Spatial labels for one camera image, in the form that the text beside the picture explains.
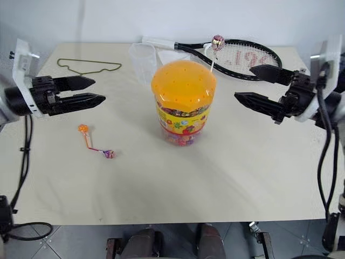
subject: wire hanger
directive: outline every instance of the wire hanger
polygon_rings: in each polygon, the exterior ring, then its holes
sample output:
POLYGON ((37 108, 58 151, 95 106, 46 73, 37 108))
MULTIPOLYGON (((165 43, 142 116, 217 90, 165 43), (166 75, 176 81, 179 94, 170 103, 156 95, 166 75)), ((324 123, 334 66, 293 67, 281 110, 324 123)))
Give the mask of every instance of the wire hanger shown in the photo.
POLYGON ((82 59, 70 59, 70 58, 59 58, 59 59, 57 60, 57 64, 58 64, 58 66, 60 66, 60 67, 66 67, 68 70, 70 70, 70 71, 72 71, 72 72, 74 72, 74 73, 77 73, 77 74, 79 74, 80 76, 83 76, 83 75, 85 75, 85 74, 100 73, 100 72, 103 72, 103 71, 109 71, 109 72, 111 72, 111 71, 118 70, 118 69, 122 66, 121 63, 103 62, 103 61, 94 61, 94 60, 82 60, 82 59), (112 64, 112 65, 118 65, 118 67, 116 67, 116 68, 114 68, 114 69, 101 69, 101 70, 98 70, 98 71, 91 71, 91 72, 81 73, 81 72, 78 72, 78 71, 76 71, 76 70, 71 69, 69 65, 61 65, 61 64, 60 64, 60 61, 61 61, 61 60, 66 60, 66 61, 79 61, 79 62, 91 62, 91 63, 101 63, 101 64, 112 64))

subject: plastic jar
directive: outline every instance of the plastic jar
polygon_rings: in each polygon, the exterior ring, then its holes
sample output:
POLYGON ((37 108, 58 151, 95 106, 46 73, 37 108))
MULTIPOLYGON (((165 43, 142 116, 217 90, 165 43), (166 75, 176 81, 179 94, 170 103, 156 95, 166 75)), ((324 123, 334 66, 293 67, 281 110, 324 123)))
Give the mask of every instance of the plastic jar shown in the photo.
POLYGON ((166 140, 179 146, 195 141, 207 121, 216 85, 216 77, 193 61, 179 60, 157 70, 151 88, 166 140))

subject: tennis racket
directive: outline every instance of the tennis racket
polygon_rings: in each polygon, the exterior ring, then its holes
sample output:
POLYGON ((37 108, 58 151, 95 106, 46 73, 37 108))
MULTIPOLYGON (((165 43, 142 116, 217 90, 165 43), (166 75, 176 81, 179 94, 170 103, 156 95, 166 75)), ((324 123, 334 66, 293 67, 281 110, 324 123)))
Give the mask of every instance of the tennis racket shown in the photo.
POLYGON ((225 46, 215 52, 211 47, 211 42, 198 44, 183 44, 170 40, 143 37, 142 43, 150 43, 155 47, 164 49, 183 50, 191 53, 207 64, 211 65, 215 60, 214 68, 230 77, 242 80, 260 81, 260 79, 250 72, 250 68, 258 65, 273 65, 281 67, 279 56, 269 48, 255 42, 241 39, 226 39, 225 46))

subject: floor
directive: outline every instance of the floor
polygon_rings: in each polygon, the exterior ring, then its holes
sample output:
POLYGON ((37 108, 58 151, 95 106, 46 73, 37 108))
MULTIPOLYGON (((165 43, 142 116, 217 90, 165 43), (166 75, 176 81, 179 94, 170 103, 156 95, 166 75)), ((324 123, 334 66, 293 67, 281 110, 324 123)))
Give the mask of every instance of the floor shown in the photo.
MULTIPOLYGON (((246 223, 213 223, 224 241, 227 258, 251 258, 263 255, 263 249, 248 233, 246 223)), ((5 245, 7 259, 95 259, 106 258, 108 238, 131 235, 152 227, 164 235, 164 256, 196 258, 192 242, 196 223, 124 226, 54 226, 54 232, 39 241, 10 240, 5 245)), ((326 253, 321 244, 324 220, 260 222, 262 231, 269 231, 276 259, 290 259, 299 255, 326 253)), ((25 227, 21 235, 43 234, 44 229, 25 227)))

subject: table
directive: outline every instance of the table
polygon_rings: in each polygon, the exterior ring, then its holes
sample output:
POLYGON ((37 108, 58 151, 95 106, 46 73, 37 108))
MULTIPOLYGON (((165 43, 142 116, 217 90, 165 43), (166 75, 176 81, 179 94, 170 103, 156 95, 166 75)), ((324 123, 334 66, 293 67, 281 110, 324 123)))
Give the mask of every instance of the table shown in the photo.
MULTIPOLYGON (((83 92, 103 94, 99 106, 34 120, 31 167, 17 203, 17 223, 134 224, 317 219, 324 217, 316 181, 325 132, 312 121, 285 119, 278 126, 242 106, 235 91, 278 100, 287 87, 249 82, 218 72, 210 117, 200 140, 175 147, 161 138, 153 95, 140 85, 130 44, 60 44, 40 76, 72 76, 58 58, 121 62, 114 72, 90 74, 83 92), (78 132, 88 124, 95 147, 114 149, 105 159, 85 147, 78 132)), ((286 69, 305 67, 293 47, 275 47, 286 69)), ((75 69, 94 70, 75 64, 75 69)), ((0 190, 17 187, 23 121, 0 134, 0 190)), ((331 155, 324 165, 329 190, 331 155)), ((344 170, 342 152, 339 172, 344 170)), ((339 178, 332 209, 341 191, 339 178)))

